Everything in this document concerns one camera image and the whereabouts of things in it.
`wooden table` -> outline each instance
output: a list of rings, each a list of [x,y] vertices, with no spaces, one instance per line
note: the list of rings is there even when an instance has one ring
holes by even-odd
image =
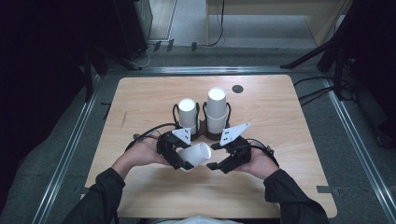
[[[346,14],[352,0],[227,0],[224,15],[302,15],[318,46]],[[209,15],[221,15],[222,0],[206,0],[206,44],[209,44]]]
[[[241,85],[242,93],[232,91]],[[303,111],[290,77],[127,77],[120,81],[109,111],[86,187],[107,169],[132,141],[157,125],[173,122],[172,107],[189,97],[202,106],[210,88],[227,92],[231,126],[250,122],[243,133],[275,150],[280,167],[302,190],[319,202],[329,217],[337,209],[330,193],[318,193],[328,186]],[[213,143],[201,136],[198,142]],[[229,154],[213,151],[208,162],[222,161]],[[252,175],[210,171],[204,165],[189,173],[160,164],[135,167],[128,174],[119,208],[120,217],[217,218],[279,217],[279,205],[264,200],[262,181]]]

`person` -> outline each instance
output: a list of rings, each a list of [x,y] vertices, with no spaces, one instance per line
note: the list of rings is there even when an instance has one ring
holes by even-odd
[[[63,223],[110,223],[120,205],[124,179],[135,166],[152,163],[169,165],[157,153],[157,140],[145,138],[122,154],[113,165],[99,174],[89,192],[69,212]],[[265,200],[280,204],[280,221],[286,223],[329,223],[322,206],[309,199],[296,182],[257,148],[251,160],[235,171],[263,180]]]

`black sleeve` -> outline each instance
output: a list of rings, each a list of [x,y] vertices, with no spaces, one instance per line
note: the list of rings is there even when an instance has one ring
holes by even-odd
[[[95,182],[63,223],[110,223],[120,205],[125,182],[112,168],[99,174]]]
[[[309,199],[285,171],[279,169],[264,180],[265,200],[280,204],[280,220],[288,223],[329,223],[322,206]]]

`white cup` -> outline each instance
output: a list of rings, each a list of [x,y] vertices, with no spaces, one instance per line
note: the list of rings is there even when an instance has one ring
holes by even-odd
[[[179,124],[183,128],[191,128],[191,134],[196,133],[195,126],[199,122],[197,118],[197,109],[196,103],[190,98],[184,98],[178,103],[178,116],[179,116]]]
[[[214,119],[206,115],[207,130],[210,133],[222,133],[227,125],[228,114],[226,113],[222,118]]]
[[[210,149],[210,146],[208,146],[206,143],[202,142],[202,143],[196,144],[192,147],[187,147],[187,148],[180,150],[178,152],[178,155],[180,155],[180,157],[181,157],[181,159],[183,159],[183,161],[188,161],[195,168],[195,167],[199,166],[200,164],[202,164],[204,161],[209,160],[210,157],[212,156],[212,151]]]
[[[227,99],[223,88],[214,87],[207,94],[206,114],[213,119],[220,119],[227,114]]]

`human hand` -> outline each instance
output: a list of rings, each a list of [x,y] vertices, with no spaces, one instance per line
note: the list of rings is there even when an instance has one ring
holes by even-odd
[[[249,163],[240,165],[235,171],[245,172],[264,180],[279,168],[276,164],[257,148],[251,149],[251,159]]]
[[[111,168],[125,179],[134,166],[144,166],[152,163],[169,165],[166,159],[157,153],[157,139],[148,137],[130,147],[114,162]]]

